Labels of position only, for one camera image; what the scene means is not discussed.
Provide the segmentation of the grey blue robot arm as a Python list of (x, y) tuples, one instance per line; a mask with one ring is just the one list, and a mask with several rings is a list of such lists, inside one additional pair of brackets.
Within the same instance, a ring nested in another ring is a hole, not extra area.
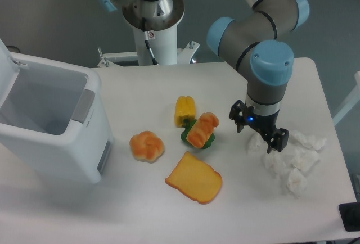
[[(133, 28), (141, 65), (176, 64), (177, 31), (185, 13), (183, 0), (101, 0), (110, 10), (121, 9)], [(278, 37), (292, 32), (309, 16), (307, 0), (246, 0), (253, 14), (242, 22), (229, 17), (216, 20), (208, 30), (208, 47), (247, 80), (244, 101), (237, 101), (229, 118), (241, 131), (249, 126), (267, 143), (269, 151), (282, 151), (289, 132), (276, 120), (293, 73), (294, 53)]]

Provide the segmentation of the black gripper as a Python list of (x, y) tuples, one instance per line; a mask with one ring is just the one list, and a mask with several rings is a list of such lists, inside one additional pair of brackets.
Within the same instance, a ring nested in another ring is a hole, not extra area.
[(289, 131), (276, 128), (276, 120), (281, 102), (272, 105), (261, 105), (250, 102), (250, 105), (241, 100), (236, 101), (230, 109), (229, 118), (237, 126), (236, 132), (240, 133), (245, 126), (258, 132), (267, 141), (267, 154), (272, 151), (282, 152), (289, 140)]

